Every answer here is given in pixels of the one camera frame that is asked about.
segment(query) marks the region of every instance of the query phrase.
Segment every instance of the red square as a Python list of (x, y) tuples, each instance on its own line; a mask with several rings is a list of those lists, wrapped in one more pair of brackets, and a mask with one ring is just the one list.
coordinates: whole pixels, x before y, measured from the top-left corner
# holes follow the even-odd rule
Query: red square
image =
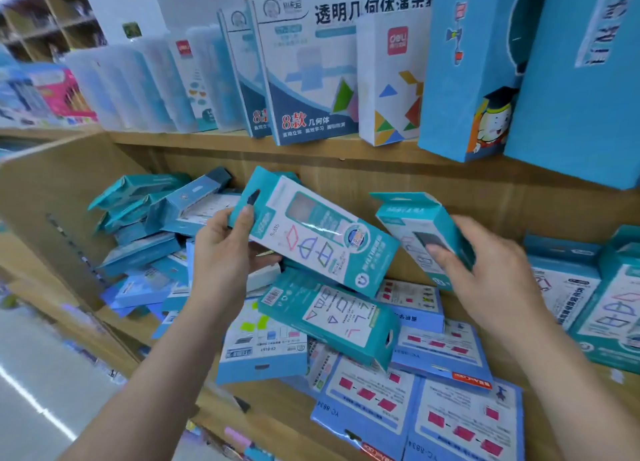
[(429, 411), (428, 421), (436, 424), (438, 427), (444, 427), (444, 417), (437, 415), (435, 412)]
[(340, 386), (345, 389), (351, 390), (353, 387), (353, 382), (351, 380), (347, 380), (344, 376), (340, 378)]
[(373, 393), (370, 390), (366, 390), (366, 389), (360, 389), (360, 392), (358, 392), (358, 395), (360, 397), (364, 397), (367, 400), (371, 400), (371, 399), (373, 399), (373, 397), (376, 396), (375, 393)]
[(456, 426), (456, 428), (453, 429), (453, 434), (457, 435), (458, 437), (461, 437), (465, 441), (471, 441), (476, 435), (475, 432), (469, 431), (469, 429), (465, 429), (462, 426)]
[(191, 46), (186, 39), (181, 39), (180, 41), (176, 41), (175, 45), (178, 47), (178, 52), (182, 56), (193, 56), (191, 52)]
[(502, 452), (502, 446), (498, 446), (496, 443), (491, 442), (488, 439), (482, 441), (480, 448), (493, 456), (500, 456), (500, 453)]
[(491, 417), (492, 419), (498, 421), (500, 420), (500, 413), (498, 413), (498, 411), (496, 409), (492, 409), (491, 407), (485, 407), (484, 408), (484, 414), (487, 417)]
[(394, 404), (390, 400), (382, 399), (380, 402), (378, 402), (378, 405), (383, 409), (385, 409), (386, 411), (391, 412), (393, 409), (396, 408), (397, 404)]
[(402, 55), (406, 53), (406, 45), (409, 42), (409, 28), (401, 26), (389, 29), (387, 35), (387, 53), (389, 55)]

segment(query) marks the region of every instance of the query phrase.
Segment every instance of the deli logo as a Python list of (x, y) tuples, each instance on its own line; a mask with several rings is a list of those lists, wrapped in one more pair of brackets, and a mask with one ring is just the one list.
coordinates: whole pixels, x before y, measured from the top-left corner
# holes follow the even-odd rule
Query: deli logo
[(387, 53), (391, 55), (402, 55), (406, 53), (406, 45), (409, 41), (409, 28), (400, 26), (389, 29), (387, 35)]
[(487, 390), (493, 390), (493, 387), (490, 382), (486, 382), (485, 380), (480, 380), (479, 378), (475, 378), (473, 376), (462, 375), (461, 373), (451, 372), (451, 377), (453, 380), (458, 380), (459, 382), (464, 382), (465, 384), (475, 385), (476, 387), (480, 387)]
[(175, 45), (178, 47), (180, 56), (193, 56), (189, 42), (186, 39), (176, 41)]
[(383, 452), (375, 449), (373, 446), (368, 445), (366, 442), (362, 443), (360, 450), (364, 451), (376, 461), (395, 461), (393, 458), (390, 458)]

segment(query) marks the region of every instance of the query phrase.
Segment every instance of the barcode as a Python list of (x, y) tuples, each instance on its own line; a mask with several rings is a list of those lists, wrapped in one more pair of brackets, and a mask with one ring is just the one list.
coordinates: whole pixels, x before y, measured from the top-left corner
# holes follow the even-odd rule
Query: barcode
[(268, 306), (273, 306), (278, 298), (282, 295), (284, 291), (282, 289), (278, 289), (277, 287), (271, 287), (269, 293), (262, 298), (262, 302), (267, 304)]

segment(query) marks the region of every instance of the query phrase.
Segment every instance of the white tiled floor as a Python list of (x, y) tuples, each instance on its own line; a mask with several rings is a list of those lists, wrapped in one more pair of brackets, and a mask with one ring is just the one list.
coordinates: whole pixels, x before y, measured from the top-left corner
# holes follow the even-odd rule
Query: white tiled floor
[[(51, 461), (120, 387), (25, 311), (0, 310), (2, 459)], [(219, 461), (181, 440), (174, 461)]]

